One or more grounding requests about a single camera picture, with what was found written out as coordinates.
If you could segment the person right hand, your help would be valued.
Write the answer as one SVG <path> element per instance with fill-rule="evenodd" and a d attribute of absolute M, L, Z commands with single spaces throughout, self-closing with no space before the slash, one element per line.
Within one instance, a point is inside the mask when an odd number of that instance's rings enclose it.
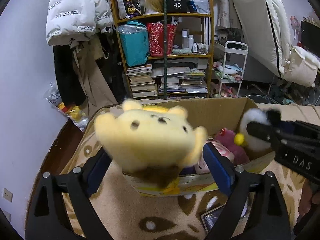
<path fill-rule="evenodd" d="M 303 217 L 310 211 L 311 204 L 319 205 L 319 202 L 320 202 L 319 192 L 313 193 L 310 186 L 310 181 L 306 179 L 302 187 L 302 195 L 301 195 L 300 203 L 298 207 L 299 215 Z"/>

